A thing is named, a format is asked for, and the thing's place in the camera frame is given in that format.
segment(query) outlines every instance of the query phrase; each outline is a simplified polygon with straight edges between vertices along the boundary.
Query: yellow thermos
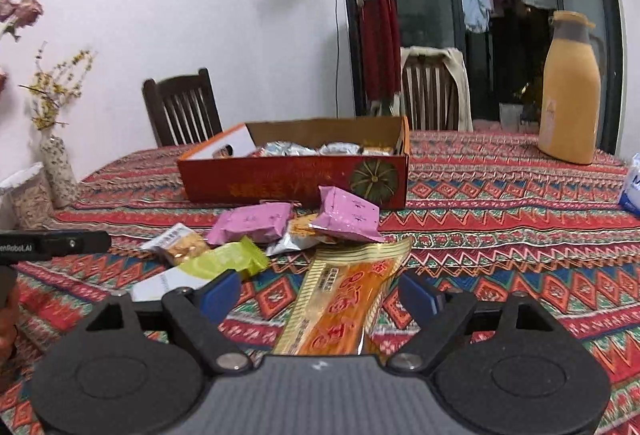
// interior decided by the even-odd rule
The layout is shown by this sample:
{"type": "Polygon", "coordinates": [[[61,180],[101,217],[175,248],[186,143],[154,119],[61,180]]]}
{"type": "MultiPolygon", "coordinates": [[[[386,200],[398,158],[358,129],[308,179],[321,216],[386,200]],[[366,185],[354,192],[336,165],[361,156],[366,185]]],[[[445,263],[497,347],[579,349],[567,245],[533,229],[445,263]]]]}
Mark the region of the yellow thermos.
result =
{"type": "Polygon", "coordinates": [[[604,58],[604,43],[589,33],[595,25],[579,12],[556,11],[554,38],[546,55],[538,147],[545,154],[590,164],[600,111],[600,69],[591,47],[604,58]]]}

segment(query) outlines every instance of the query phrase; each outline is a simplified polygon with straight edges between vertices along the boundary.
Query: cardboard box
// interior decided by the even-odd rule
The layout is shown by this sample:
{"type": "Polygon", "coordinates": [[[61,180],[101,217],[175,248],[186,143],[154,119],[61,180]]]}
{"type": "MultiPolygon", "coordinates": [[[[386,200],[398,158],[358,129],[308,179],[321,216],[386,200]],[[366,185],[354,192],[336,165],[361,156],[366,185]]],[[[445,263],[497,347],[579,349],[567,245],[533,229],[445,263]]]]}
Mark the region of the cardboard box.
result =
{"type": "Polygon", "coordinates": [[[220,206],[261,200],[295,201],[314,208],[318,186],[337,186],[381,209],[404,208],[409,164],[406,118],[366,117],[242,123],[195,146],[178,159],[187,197],[220,206]],[[310,148],[329,142],[389,146],[399,155],[247,157],[271,141],[310,148]],[[226,150],[229,157],[219,157],[226,150]]]}

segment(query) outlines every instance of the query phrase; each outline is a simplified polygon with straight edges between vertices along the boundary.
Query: metal screw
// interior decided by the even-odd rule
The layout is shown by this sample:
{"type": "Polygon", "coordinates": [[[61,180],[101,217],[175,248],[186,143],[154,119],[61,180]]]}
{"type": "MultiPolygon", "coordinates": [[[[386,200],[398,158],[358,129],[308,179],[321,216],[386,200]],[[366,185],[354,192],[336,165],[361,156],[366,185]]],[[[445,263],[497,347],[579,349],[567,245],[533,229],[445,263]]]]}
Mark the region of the metal screw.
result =
{"type": "Polygon", "coordinates": [[[249,358],[239,352],[229,352],[228,354],[219,355],[216,363],[225,370],[239,371],[249,366],[249,358]]]}
{"type": "Polygon", "coordinates": [[[392,368],[402,371],[414,371],[422,367],[422,358],[418,354],[408,354],[401,352],[394,355],[389,364],[392,368]]]}

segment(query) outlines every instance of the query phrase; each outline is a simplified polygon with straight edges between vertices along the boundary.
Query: table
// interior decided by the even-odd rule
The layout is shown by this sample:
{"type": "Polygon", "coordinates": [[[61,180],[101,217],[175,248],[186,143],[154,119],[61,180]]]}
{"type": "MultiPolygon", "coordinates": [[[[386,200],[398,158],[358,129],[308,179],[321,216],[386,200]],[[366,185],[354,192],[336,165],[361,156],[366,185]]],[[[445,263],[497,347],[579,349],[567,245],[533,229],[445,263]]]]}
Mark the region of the table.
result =
{"type": "MultiPolygon", "coordinates": [[[[626,172],[598,153],[590,166],[549,159],[534,136],[414,132],[405,210],[384,212],[389,239],[412,237],[407,261],[437,287],[485,300],[525,290],[606,369],[612,400],[599,433],[640,429],[640,220],[616,199],[626,172]]],[[[136,247],[177,221],[206,231],[219,210],[185,200],[175,158],[186,147],[127,155],[87,177],[81,199],[52,228],[106,229],[107,255],[20,263],[18,356],[0,374],[0,415],[17,434],[37,434],[29,398],[33,363],[92,303],[163,270],[136,247]]],[[[312,253],[281,256],[242,287],[221,329],[252,357],[273,347],[312,253]]],[[[372,339],[383,354],[417,331],[392,288],[372,339]]]]}

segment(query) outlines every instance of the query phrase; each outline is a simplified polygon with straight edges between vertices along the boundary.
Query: dark wooden chair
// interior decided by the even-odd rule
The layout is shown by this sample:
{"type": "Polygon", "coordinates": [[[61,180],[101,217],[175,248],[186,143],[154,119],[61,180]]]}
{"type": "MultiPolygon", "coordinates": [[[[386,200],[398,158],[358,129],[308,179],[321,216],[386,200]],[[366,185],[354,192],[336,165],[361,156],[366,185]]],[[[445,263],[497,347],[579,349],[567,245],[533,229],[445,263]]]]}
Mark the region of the dark wooden chair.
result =
{"type": "Polygon", "coordinates": [[[222,132],[209,72],[142,85],[151,125],[160,146],[206,141],[222,132]]]}
{"type": "Polygon", "coordinates": [[[458,87],[440,58],[409,56],[401,97],[411,130],[458,129],[458,87]]]}

